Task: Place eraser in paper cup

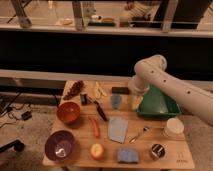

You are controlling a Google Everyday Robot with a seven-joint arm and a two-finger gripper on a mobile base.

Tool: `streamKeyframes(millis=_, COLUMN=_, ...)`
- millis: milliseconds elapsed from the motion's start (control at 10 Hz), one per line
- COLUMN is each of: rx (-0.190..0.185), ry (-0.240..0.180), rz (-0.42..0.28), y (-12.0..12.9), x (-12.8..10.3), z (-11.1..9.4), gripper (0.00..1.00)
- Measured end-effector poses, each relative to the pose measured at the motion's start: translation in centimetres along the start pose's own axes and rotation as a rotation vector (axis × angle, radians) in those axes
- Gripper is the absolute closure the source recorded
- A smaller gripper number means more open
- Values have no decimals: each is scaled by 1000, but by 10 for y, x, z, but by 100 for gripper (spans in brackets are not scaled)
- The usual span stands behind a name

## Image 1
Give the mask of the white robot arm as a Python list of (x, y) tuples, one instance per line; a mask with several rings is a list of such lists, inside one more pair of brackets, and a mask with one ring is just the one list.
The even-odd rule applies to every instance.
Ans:
[(162, 55), (139, 60), (129, 88), (136, 94), (145, 94), (154, 85), (190, 113), (213, 126), (213, 94), (165, 72), (167, 61)]

